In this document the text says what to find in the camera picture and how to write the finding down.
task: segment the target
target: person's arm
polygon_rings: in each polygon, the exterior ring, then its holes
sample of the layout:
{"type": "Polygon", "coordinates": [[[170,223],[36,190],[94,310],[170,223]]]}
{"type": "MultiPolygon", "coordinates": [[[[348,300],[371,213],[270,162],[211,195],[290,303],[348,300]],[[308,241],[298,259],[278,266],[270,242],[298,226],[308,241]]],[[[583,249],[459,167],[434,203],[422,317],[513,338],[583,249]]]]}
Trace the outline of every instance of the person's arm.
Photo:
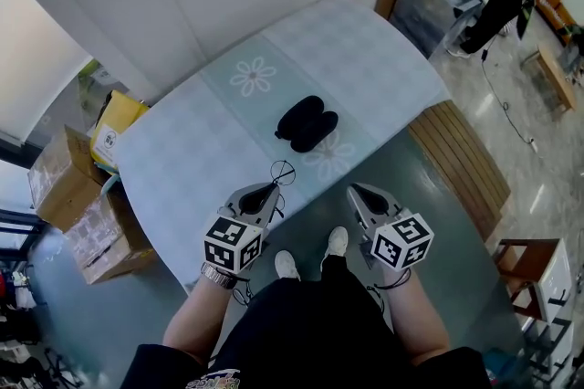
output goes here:
{"type": "Polygon", "coordinates": [[[219,339],[230,298],[231,290],[201,276],[172,318],[162,344],[189,353],[205,367],[219,339]]]}
{"type": "MultiPolygon", "coordinates": [[[[385,284],[396,283],[402,273],[383,268],[385,284]]],[[[406,283],[387,290],[387,297],[393,330],[413,365],[448,352],[448,333],[413,269],[406,283]]]]}

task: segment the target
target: white flower pattern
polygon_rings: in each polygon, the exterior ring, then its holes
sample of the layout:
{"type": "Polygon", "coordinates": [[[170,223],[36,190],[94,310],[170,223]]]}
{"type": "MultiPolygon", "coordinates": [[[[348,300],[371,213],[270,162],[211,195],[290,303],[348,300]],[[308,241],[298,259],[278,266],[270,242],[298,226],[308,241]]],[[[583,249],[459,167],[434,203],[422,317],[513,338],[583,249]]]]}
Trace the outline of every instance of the white flower pattern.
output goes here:
{"type": "Polygon", "coordinates": [[[235,68],[240,74],[235,74],[229,83],[232,86],[242,86],[241,95],[249,97],[257,88],[262,92],[269,92],[271,84],[266,78],[271,78],[276,74],[276,68],[265,66],[263,57],[257,57],[252,61],[251,66],[244,61],[239,61],[235,68]]]}
{"type": "Polygon", "coordinates": [[[350,170],[349,162],[344,159],[355,153],[355,146],[339,142],[340,132],[335,130],[319,142],[312,152],[302,156],[304,165],[317,167],[317,177],[322,183],[329,181],[334,173],[345,174],[350,170]]]}

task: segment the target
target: white shoe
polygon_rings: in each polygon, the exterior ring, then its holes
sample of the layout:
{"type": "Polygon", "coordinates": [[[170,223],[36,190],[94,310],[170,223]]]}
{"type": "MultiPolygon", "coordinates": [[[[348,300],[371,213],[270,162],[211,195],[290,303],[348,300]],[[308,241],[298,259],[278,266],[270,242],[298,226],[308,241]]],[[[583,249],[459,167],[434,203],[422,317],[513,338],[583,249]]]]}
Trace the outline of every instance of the white shoe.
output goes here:
{"type": "Polygon", "coordinates": [[[329,255],[345,256],[348,245],[349,233],[347,233],[347,228],[344,226],[337,226],[332,232],[330,232],[330,236],[328,237],[327,252],[320,262],[320,271],[322,272],[322,263],[329,257],[329,255]]]}
{"type": "Polygon", "coordinates": [[[468,53],[462,51],[461,48],[457,49],[447,48],[446,51],[448,51],[448,53],[450,53],[450,55],[455,58],[469,59],[471,57],[468,53]]]}
{"type": "Polygon", "coordinates": [[[298,274],[296,269],[296,262],[294,262],[294,258],[287,251],[280,251],[276,254],[274,265],[276,266],[276,273],[281,279],[300,280],[300,274],[298,274]]]}

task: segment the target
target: wristwatch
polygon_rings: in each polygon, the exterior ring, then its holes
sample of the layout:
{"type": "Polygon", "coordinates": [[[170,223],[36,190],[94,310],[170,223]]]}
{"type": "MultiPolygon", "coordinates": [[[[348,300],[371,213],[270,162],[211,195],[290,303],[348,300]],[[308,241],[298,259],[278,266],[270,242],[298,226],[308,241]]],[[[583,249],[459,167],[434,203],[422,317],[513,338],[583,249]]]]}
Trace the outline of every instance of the wristwatch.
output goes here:
{"type": "Polygon", "coordinates": [[[231,290],[237,284],[237,278],[227,275],[214,268],[211,264],[204,262],[201,266],[201,275],[204,275],[212,282],[216,283],[224,289],[231,290]]]}

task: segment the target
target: yellow package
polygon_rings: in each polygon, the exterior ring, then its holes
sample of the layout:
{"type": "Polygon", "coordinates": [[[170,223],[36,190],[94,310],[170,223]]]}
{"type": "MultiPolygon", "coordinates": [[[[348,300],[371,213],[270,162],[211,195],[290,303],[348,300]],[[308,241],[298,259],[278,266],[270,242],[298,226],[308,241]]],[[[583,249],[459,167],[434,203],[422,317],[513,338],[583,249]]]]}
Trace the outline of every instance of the yellow package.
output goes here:
{"type": "Polygon", "coordinates": [[[91,137],[93,160],[117,168],[113,161],[113,151],[118,138],[146,111],[146,105],[113,90],[111,100],[91,137]]]}

